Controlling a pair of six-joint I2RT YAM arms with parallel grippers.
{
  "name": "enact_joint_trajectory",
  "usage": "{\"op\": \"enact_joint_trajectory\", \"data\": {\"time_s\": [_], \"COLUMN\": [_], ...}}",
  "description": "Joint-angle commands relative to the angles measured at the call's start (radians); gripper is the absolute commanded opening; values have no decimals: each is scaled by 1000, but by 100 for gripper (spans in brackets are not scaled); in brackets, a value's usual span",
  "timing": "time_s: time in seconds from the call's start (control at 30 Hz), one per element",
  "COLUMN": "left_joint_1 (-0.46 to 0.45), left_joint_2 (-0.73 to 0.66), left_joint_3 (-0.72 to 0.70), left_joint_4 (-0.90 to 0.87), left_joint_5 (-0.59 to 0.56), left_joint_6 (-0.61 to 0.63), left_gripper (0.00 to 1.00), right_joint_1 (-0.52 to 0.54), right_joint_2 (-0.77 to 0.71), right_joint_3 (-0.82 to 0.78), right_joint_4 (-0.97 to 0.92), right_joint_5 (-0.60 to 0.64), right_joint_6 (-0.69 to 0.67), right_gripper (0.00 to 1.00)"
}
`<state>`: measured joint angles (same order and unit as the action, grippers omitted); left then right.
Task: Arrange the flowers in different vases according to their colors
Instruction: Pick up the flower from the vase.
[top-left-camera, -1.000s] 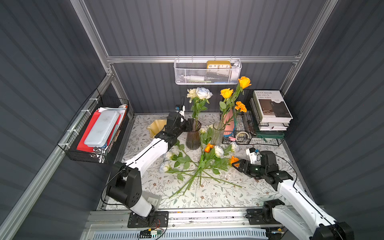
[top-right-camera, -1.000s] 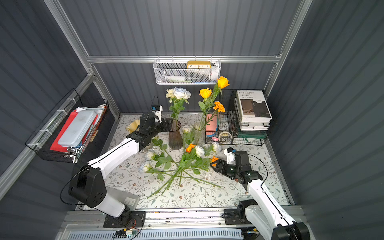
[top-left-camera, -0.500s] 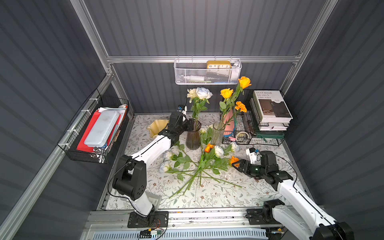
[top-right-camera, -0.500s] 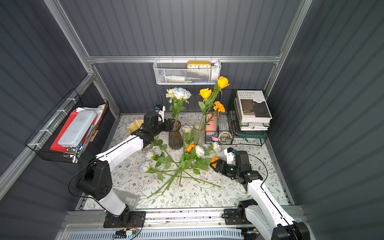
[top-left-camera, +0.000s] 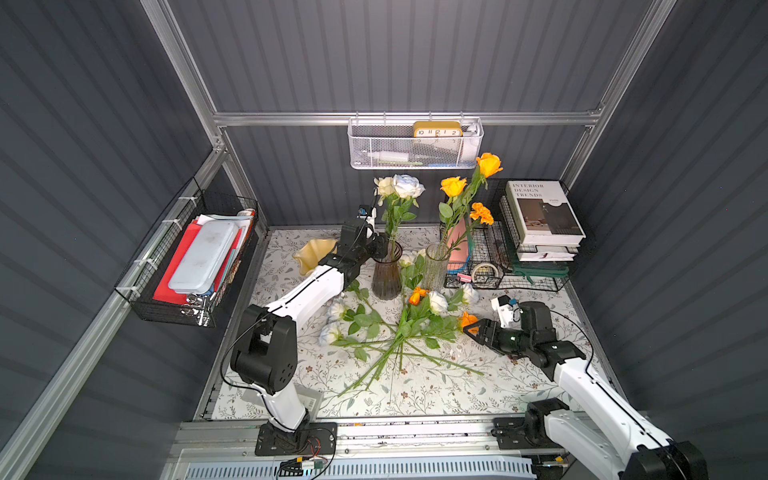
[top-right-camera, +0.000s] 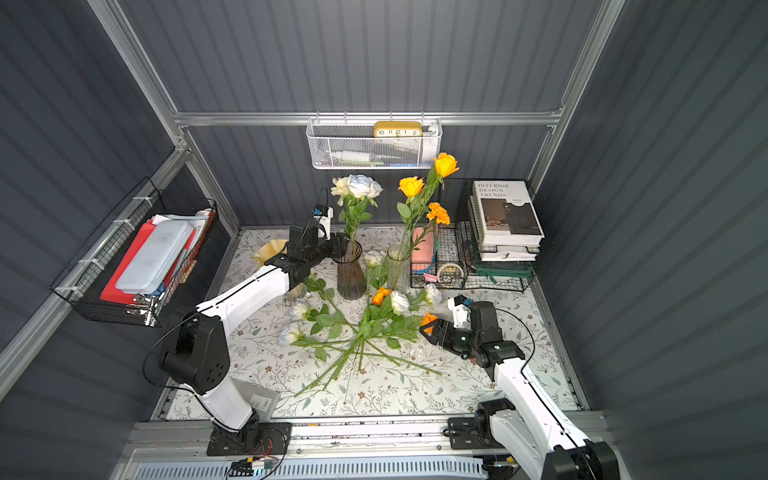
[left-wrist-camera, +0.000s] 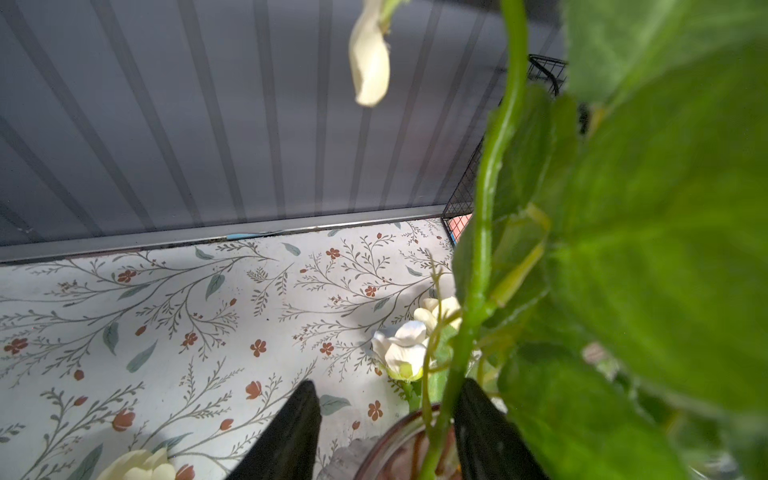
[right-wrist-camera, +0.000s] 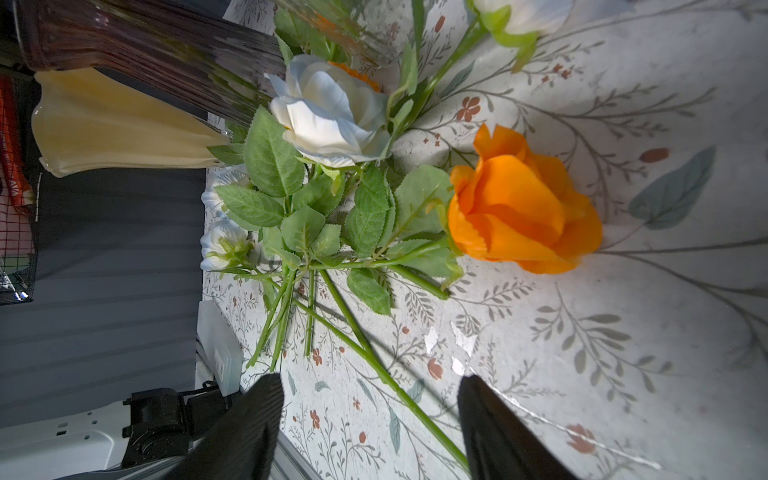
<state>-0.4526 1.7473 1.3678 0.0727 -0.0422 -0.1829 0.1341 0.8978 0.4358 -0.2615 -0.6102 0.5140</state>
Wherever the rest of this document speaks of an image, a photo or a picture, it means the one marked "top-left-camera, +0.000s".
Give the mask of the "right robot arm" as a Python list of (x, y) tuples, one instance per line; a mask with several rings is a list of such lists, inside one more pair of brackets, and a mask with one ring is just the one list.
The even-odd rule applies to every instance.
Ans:
[(523, 440), (556, 444), (599, 479), (706, 479), (707, 462), (689, 441), (676, 441), (641, 415), (606, 381), (591, 372), (591, 357), (561, 340), (544, 303), (518, 303), (503, 295), (492, 301), (498, 317), (465, 314), (462, 332), (475, 343), (510, 359), (527, 359), (588, 416), (583, 421), (558, 398), (528, 404), (521, 424), (495, 422), (500, 448)]

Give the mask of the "yellow orange rose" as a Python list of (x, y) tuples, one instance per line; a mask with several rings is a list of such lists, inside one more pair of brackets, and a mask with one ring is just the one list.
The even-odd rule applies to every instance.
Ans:
[(503, 170), (501, 159), (492, 153), (483, 153), (476, 158), (476, 168), (468, 180), (465, 193), (466, 214), (470, 211), (471, 205), (476, 201), (475, 197), (481, 187), (488, 186), (488, 179)]

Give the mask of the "orange marigold stem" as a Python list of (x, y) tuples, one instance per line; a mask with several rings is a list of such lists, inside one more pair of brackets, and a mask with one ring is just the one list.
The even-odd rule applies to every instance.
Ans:
[(462, 218), (460, 218), (458, 220), (458, 223), (461, 219), (466, 220), (466, 227), (467, 227), (466, 235), (467, 235), (468, 245), (470, 243), (470, 238), (475, 229), (481, 226), (491, 226), (495, 222), (493, 214), (491, 213), (491, 210), (481, 202), (473, 203), (471, 205), (470, 211), (466, 215), (464, 215)]

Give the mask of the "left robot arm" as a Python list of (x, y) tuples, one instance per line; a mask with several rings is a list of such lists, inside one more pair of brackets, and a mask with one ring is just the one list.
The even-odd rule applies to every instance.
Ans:
[(362, 265), (381, 256), (386, 245), (385, 236), (375, 231), (373, 215), (360, 215), (343, 224), (335, 246), (298, 286), (266, 306), (251, 304), (243, 310), (241, 332), (228, 348), (229, 369), (241, 380), (238, 388), (259, 395), (276, 431), (294, 434), (309, 422), (293, 384), (298, 330), (349, 287)]

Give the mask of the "cream white rose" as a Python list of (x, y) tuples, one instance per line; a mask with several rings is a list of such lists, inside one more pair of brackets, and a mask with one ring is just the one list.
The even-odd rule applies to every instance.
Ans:
[(398, 194), (394, 188), (394, 178), (381, 177), (375, 178), (374, 184), (376, 187), (376, 196), (378, 199), (377, 212), (380, 213), (380, 223), (384, 227), (384, 232), (390, 240), (395, 238), (395, 227), (393, 226), (392, 209), (395, 206), (396, 201), (399, 199)]

